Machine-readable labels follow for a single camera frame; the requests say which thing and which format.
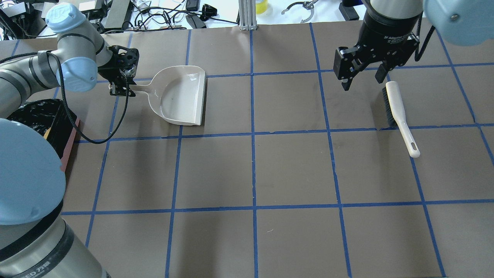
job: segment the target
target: white dustpan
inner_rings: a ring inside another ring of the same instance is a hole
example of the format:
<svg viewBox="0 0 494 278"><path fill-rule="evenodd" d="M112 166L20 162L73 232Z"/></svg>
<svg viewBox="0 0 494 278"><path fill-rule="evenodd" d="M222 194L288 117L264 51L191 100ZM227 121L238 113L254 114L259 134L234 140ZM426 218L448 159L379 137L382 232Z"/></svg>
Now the white dustpan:
<svg viewBox="0 0 494 278"><path fill-rule="evenodd" d="M148 95L151 109L165 121L198 126L203 117L206 73L197 66L175 66L158 72L148 85L130 85Z"/></svg>

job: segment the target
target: black cable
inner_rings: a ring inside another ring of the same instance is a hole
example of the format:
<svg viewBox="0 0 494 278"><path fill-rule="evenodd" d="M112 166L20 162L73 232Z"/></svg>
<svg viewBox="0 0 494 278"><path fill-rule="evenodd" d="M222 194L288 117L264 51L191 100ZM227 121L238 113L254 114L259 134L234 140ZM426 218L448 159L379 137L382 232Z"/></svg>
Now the black cable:
<svg viewBox="0 0 494 278"><path fill-rule="evenodd" d="M72 127L77 131L77 133L81 137L83 137L84 139L86 139L90 143L93 143L93 144L103 144L103 143L106 143L108 140L110 140L113 137L113 135L115 135L115 133L117 132L117 130L120 127L120 124L124 120L124 116L125 116L125 113L127 112L127 105L128 105L129 84L127 83L125 85L125 87L126 87L126 92L125 92L125 106L123 108L122 117L120 118L119 123L115 127L115 130L113 130L113 132L110 134L110 136L108 136L108 138L104 139L103 141L94 141L94 140L88 138L84 133L82 133L82 131L79 129L79 127L76 125L74 119L72 118L71 111L70 111L69 106L67 104L67 98L65 96L65 84L64 84L64 80L63 80L63 71L62 71L62 65L60 64L60 59L58 58L57 55L55 55L55 54L53 54L51 52L47 52L47 54L50 55L50 56L52 56L53 58L55 58L55 61L57 62L58 73L60 75L60 88L61 88L61 91L62 91L62 103L63 103L63 106L65 108L65 112L67 113L67 116L69 118L69 121L72 124Z"/></svg>
<svg viewBox="0 0 494 278"><path fill-rule="evenodd" d="M130 1L130 3L132 4L132 6L134 6L137 10L130 10L130 12L137 12L139 10L139 7L134 3L134 1Z"/></svg>
<svg viewBox="0 0 494 278"><path fill-rule="evenodd" d="M144 11L149 11L149 10L152 10L152 9L160 9L160 10L163 10L163 12L165 12L165 10L176 11L176 13L171 17L172 19L175 18L175 16L177 14L179 14L179 13L194 14L194 15L197 15L197 16L201 16L202 15L200 13L194 13L194 12L190 12L190 11L186 11L186 10L177 10L177 9L170 9L170 8L163 8L163 7L156 7L156 6L146 7L146 8L140 9L139 13L136 15L135 20L134 20L135 25L138 25L137 24L137 22L138 22L137 21L137 18L139 17L139 15L141 16L141 19L144 19L144 17L142 16L142 14L144 13ZM222 21L222 22L227 22L227 23L232 23L232 24L238 25L237 22L233 22L233 21L229 21L229 20L224 20L224 19L220 19L220 18L214 18L214 17L207 16L207 15L203 15L203 16L205 18L210 18L212 20L217 20L217 21Z"/></svg>
<svg viewBox="0 0 494 278"><path fill-rule="evenodd" d="M56 36L57 34L43 35L43 36L32 36L32 35L28 35L28 34L25 34L25 35L28 36L28 37L30 37L30 38L46 38L46 37Z"/></svg>
<svg viewBox="0 0 494 278"><path fill-rule="evenodd" d="M132 24L132 22L130 22L130 21L128 21L128 20L126 20L126 21L122 22L122 29L124 28L124 24L125 24L125 22L128 22L128 23L130 24L130 26L132 27L132 29L135 29L135 28L134 28L134 25Z"/></svg>
<svg viewBox="0 0 494 278"><path fill-rule="evenodd" d="M187 28L185 27L177 27L177 28L163 28L163 29L149 29L149 30L139 30L139 29L135 29L135 30L110 30L108 32L105 32L103 34L112 34L112 33L124 33L124 32L158 32L158 31L165 31L165 30L186 30Z"/></svg>
<svg viewBox="0 0 494 278"><path fill-rule="evenodd" d="M422 27L422 15L423 15L423 13L420 15L418 22L417 22L417 37L419 37L419 38L420 38L420 29ZM432 34L434 34L435 30L436 30L436 27L431 26L431 29L429 29L429 33L427 33L427 36L425 36L423 46L420 49L420 51L418 50L419 47L417 47L415 49L415 62L420 61L420 59L422 58L422 55L424 54L425 49L427 48L427 45L429 44L429 41L432 37Z"/></svg>
<svg viewBox="0 0 494 278"><path fill-rule="evenodd" d="M154 16L161 16L161 17L165 20L165 22L159 22L159 21L155 20L155 19L153 18ZM167 24L167 25L168 25L168 27L167 27L167 28L163 28L163 29L159 29L159 30L168 30L168 29L170 29L170 30L177 30L177 29L178 29L178 30L182 30L182 29L183 29L182 27L174 27L174 26L171 24L171 18L170 18L170 16L168 15L168 13L167 13L167 12L164 12L164 13L149 13L149 16L148 16L146 19L144 19L144 21L141 21L141 20L139 20L139 21L138 21L138 22L139 22L139 27L141 27L141 28L142 28L142 27L144 27L144 28L145 28L145 27L146 27L146 25L145 25L145 24L146 24L146 22L147 22L149 19L153 20L154 22L156 22L156 23L158 23L158 24Z"/></svg>
<svg viewBox="0 0 494 278"><path fill-rule="evenodd" d="M0 60L0 64L3 64L5 62L10 61L10 60L13 60L13 59L22 58L22 57L26 57L26 56L34 56L34 55L37 55L37 54L38 54L37 52L17 54L17 55L14 55L14 56L11 56L11 57L8 57L8 58L5 58L5 59Z"/></svg>
<svg viewBox="0 0 494 278"><path fill-rule="evenodd" d="M3 10L0 9L0 25L2 27L2 29L4 31L7 31L6 32L6 35L8 36L8 33L10 33L11 37L13 37L14 39L22 39L22 38L19 38L18 36L18 32L15 32L13 30L13 27L11 24L12 23L15 23L12 19L10 19Z"/></svg>
<svg viewBox="0 0 494 278"><path fill-rule="evenodd" d="M137 20L137 17L140 15L140 16L141 16L141 20L138 20L138 21L137 21L137 22L138 22L138 27L139 27L140 29L142 29L143 27L144 27L144 28L146 28L146 22L147 22L149 19L152 19L153 21L155 21L155 22L156 22L156 23L158 23L158 24L168 24L168 27L169 27L170 29L173 29L173 26L172 26L170 23L168 23L168 22L167 22L167 20L166 20L166 18L165 18L165 14L167 14L167 12L166 12L166 11L164 11L164 9L161 9L161 10L162 10L162 12L163 12L163 13L150 13L150 12L149 12L149 10L148 10L148 8L141 9L141 10L139 11L139 13L137 14L137 16L136 16L136 18L135 18L134 22ZM143 14L144 14L144 13L149 14L149 15L148 15L148 17L147 17L146 19L144 19L144 17L143 17ZM165 20L165 23L161 23L161 22L156 21L155 19L153 19L153 17L154 17L154 16L161 16L161 17L163 17L163 19Z"/></svg>

